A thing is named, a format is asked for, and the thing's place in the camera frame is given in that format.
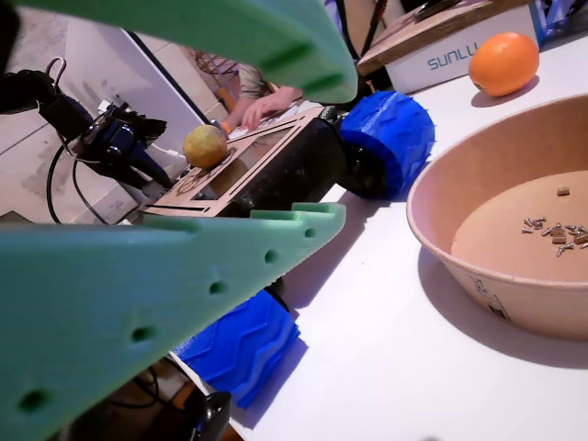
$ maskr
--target table surface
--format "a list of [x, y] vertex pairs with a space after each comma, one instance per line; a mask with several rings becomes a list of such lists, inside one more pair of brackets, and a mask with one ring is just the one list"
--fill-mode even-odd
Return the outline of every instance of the table surface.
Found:
[[[436, 124], [432, 158], [497, 119], [588, 92], [587, 53], [588, 37], [543, 51], [538, 81], [505, 98], [468, 77], [417, 93]], [[529, 334], [475, 304], [414, 238], [406, 195], [368, 202], [335, 186], [324, 201], [346, 204], [346, 225], [285, 276], [300, 340], [252, 407], [234, 409], [243, 439], [588, 437], [588, 343]]]

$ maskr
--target small screw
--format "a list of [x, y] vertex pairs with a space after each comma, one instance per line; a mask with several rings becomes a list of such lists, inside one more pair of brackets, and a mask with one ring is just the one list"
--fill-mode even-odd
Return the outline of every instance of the small screw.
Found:
[[572, 242], [560, 247], [560, 249], [558, 250], [558, 257], [560, 257], [563, 254], [563, 252], [566, 250], [573, 250], [573, 243]]

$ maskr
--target orange fruit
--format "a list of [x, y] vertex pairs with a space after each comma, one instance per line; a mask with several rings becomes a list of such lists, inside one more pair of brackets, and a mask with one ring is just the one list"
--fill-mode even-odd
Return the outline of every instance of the orange fruit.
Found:
[[526, 35], [504, 32], [485, 41], [469, 65], [469, 78], [490, 96], [504, 96], [526, 85], [539, 67], [539, 49]]

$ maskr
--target blue rubber tire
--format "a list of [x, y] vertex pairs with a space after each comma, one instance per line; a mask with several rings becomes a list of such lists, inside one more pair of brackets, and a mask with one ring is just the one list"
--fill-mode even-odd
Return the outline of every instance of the blue rubber tire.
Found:
[[194, 335], [175, 352], [218, 391], [247, 408], [300, 331], [266, 291]]
[[379, 158], [384, 174], [376, 190], [352, 191], [362, 198], [393, 199], [423, 169], [435, 142], [435, 126], [411, 97], [376, 92], [351, 110], [341, 135], [349, 148]]

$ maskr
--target brown bowl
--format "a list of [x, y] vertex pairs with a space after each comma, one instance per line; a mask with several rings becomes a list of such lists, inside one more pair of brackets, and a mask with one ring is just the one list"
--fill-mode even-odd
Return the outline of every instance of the brown bowl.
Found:
[[588, 339], [588, 248], [557, 257], [543, 230], [522, 233], [524, 218], [543, 216], [543, 230], [588, 228], [588, 95], [473, 133], [433, 161], [408, 198], [417, 239], [480, 305], [530, 331]]

